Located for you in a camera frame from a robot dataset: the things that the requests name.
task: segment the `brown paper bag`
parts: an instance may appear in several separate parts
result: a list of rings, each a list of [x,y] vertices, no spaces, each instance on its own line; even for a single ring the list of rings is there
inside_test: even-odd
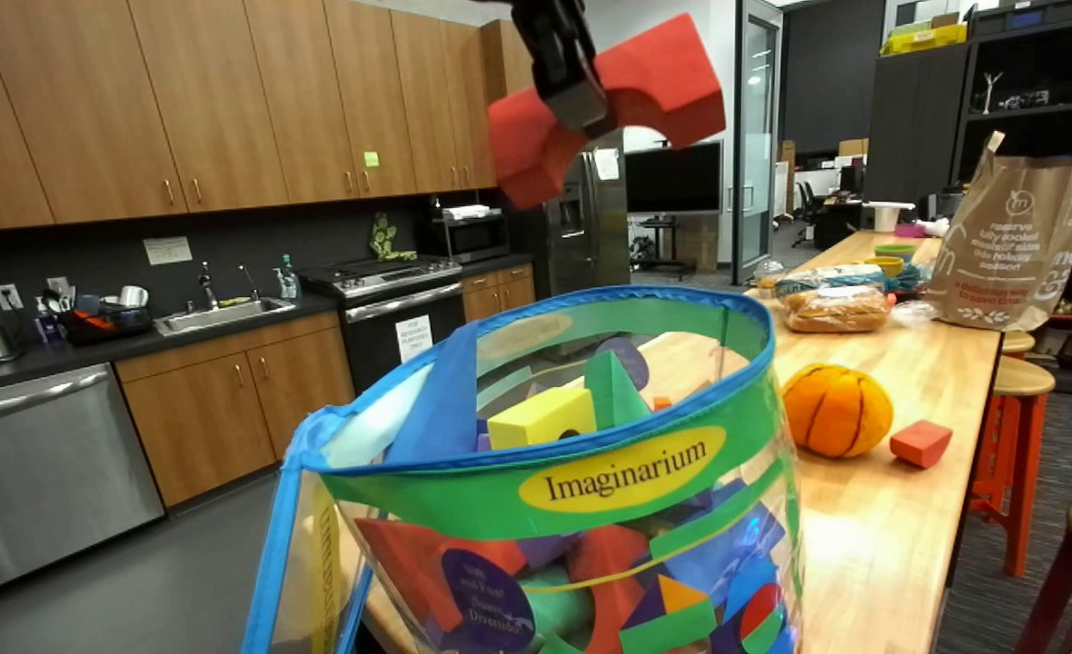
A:
[[[1004,330],[1056,314],[1072,272],[1072,156],[984,148],[942,240],[926,297],[938,321]]]

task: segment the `glass door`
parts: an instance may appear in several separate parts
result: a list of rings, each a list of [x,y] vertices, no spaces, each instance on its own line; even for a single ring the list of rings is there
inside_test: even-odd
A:
[[[737,4],[737,139],[735,139],[735,283],[749,283],[770,251],[779,182],[782,10]]]

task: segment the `bottle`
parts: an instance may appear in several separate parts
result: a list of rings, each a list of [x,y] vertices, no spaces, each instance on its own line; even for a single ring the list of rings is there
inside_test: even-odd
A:
[[[280,297],[301,297],[301,278],[291,271],[291,256],[276,266]]]

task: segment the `faucet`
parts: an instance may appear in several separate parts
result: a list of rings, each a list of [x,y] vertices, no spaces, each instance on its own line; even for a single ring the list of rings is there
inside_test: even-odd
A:
[[[214,297],[214,288],[211,288],[211,266],[207,266],[207,262],[204,262],[200,288],[204,288],[204,296],[207,296],[207,304],[211,304],[211,314],[214,314],[214,309],[220,309],[220,297]]]
[[[256,288],[249,266],[242,266],[242,272],[245,272],[245,281],[249,281],[249,288],[250,288],[250,301],[260,301],[260,288]]]

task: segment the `stainless steel dishwasher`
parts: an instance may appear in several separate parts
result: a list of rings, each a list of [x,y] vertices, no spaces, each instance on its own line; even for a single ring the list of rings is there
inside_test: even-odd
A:
[[[106,363],[0,388],[0,585],[164,516]]]

